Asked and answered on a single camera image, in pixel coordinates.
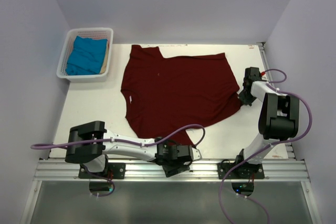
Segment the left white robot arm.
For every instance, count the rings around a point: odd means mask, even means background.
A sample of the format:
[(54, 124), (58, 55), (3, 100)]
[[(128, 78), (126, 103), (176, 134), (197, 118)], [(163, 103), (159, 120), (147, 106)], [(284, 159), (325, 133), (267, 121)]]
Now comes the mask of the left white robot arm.
[(191, 145), (176, 144), (169, 139), (133, 138), (105, 129), (103, 121), (74, 126), (69, 131), (65, 161), (79, 164), (97, 178), (109, 172), (108, 155), (121, 155), (162, 166), (166, 177), (189, 170), (202, 158)]

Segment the dark red t shirt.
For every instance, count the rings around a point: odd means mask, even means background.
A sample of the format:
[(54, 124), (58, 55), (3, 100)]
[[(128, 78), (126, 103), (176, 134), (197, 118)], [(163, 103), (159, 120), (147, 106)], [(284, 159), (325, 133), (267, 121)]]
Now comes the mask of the dark red t shirt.
[(158, 47), (133, 45), (121, 84), (131, 129), (139, 138), (190, 145), (182, 130), (204, 127), (239, 111), (239, 86), (224, 53), (164, 58)]

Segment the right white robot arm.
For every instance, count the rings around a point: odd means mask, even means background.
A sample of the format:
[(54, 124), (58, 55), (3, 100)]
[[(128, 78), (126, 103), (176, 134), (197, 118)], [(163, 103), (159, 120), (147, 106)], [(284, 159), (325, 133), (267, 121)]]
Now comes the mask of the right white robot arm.
[(262, 78), (256, 67), (245, 69), (243, 90), (238, 98), (243, 105), (262, 102), (258, 120), (258, 134), (250, 145), (236, 156), (234, 172), (246, 178), (253, 166), (260, 165), (275, 144), (293, 138), (299, 127), (299, 99), (274, 89)]

